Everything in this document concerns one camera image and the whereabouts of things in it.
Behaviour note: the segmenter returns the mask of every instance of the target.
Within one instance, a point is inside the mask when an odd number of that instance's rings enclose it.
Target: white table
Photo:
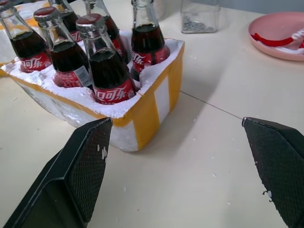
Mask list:
[[[115,22],[130,29],[129,0],[116,0],[119,9],[113,2],[105,0]],[[72,5],[81,14],[83,8]],[[186,41],[182,91],[189,95],[180,94],[175,110],[140,153],[110,147],[88,227],[285,228],[262,195],[241,117],[304,132],[301,64],[265,56],[249,44],[246,28],[259,14],[223,9],[220,32],[183,35],[178,8],[174,3],[176,12],[161,28],[166,37]],[[74,128],[40,108],[9,78],[0,79],[0,105],[3,226]]]

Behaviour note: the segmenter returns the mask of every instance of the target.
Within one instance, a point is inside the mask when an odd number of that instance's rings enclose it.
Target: bottle cap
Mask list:
[[[146,5],[154,3],[154,0],[131,0],[131,4],[133,6],[141,6],[144,7]]]
[[[34,12],[34,19],[39,24],[59,17],[60,12],[53,6],[44,7]]]
[[[83,37],[90,37],[90,32],[101,31],[106,32],[105,19],[98,13],[90,13],[80,17],[76,21],[76,28],[79,30]]]
[[[0,0],[0,13],[9,10],[14,5],[10,0]]]

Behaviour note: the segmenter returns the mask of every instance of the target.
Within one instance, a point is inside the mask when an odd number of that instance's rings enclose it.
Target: coca-cola bottle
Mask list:
[[[67,0],[48,0],[50,6],[56,7],[62,17],[63,23],[67,30],[71,33],[76,42],[81,41],[79,32],[76,29],[76,21],[78,16],[74,13],[72,7]]]
[[[61,87],[89,87],[88,59],[63,24],[59,11],[44,7],[34,12],[34,18],[47,39],[56,70],[55,83]]]
[[[153,2],[154,0],[132,0],[134,23],[131,73],[136,81],[139,81],[139,74],[145,66],[161,63],[170,55],[155,16]]]
[[[122,57],[116,51],[104,18],[92,13],[79,18],[76,26],[84,40],[97,102],[112,105],[135,95],[135,85]]]
[[[0,0],[0,21],[22,62],[21,71],[30,73],[52,65],[44,39],[22,19],[10,0]]]
[[[120,34],[119,34],[119,29],[117,28],[115,22],[113,21],[107,8],[105,7],[104,1],[103,0],[84,0],[84,2],[85,2],[85,9],[86,9],[87,14],[98,13],[104,17],[105,25],[108,28],[108,34],[109,34],[116,50],[121,55],[123,60],[126,63],[129,63],[128,52],[124,45],[124,42],[122,41]]]

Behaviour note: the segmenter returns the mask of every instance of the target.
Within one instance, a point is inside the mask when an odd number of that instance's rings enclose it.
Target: foam packaging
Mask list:
[[[130,50],[131,32],[121,31],[121,35]],[[165,42],[171,51],[169,58],[146,67],[141,73],[142,87],[136,96],[114,105],[97,103],[93,92],[86,87],[56,86],[53,66],[27,74],[20,71],[21,62],[16,58],[13,63],[2,66],[2,70],[41,107],[74,127],[111,117],[114,125],[110,144],[133,152],[142,149],[152,139],[179,97],[184,42],[173,39]]]

